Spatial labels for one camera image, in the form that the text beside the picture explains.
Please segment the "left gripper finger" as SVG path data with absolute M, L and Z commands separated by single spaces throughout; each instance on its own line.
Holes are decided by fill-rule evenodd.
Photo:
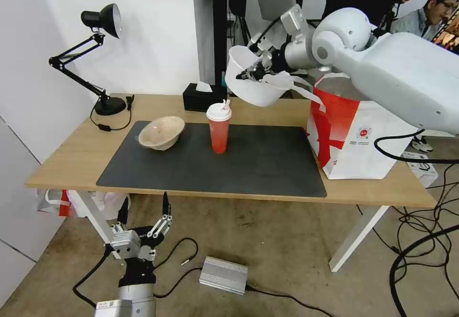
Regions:
M 124 199 L 123 204 L 121 205 L 121 208 L 118 211 L 118 215 L 116 218 L 116 223 L 111 224 L 110 228 L 113 232 L 113 234 L 119 234 L 122 232 L 125 232 L 127 230 L 126 224 L 128 222 L 128 214 L 129 214 L 129 207 L 131 204 L 131 198 L 130 196 L 126 196 Z
M 158 239 L 160 236 L 165 237 L 169 232 L 172 221 L 172 207 L 169 202 L 167 192 L 163 194 L 162 216 L 157 220 L 154 226 L 147 232 L 147 238 Z

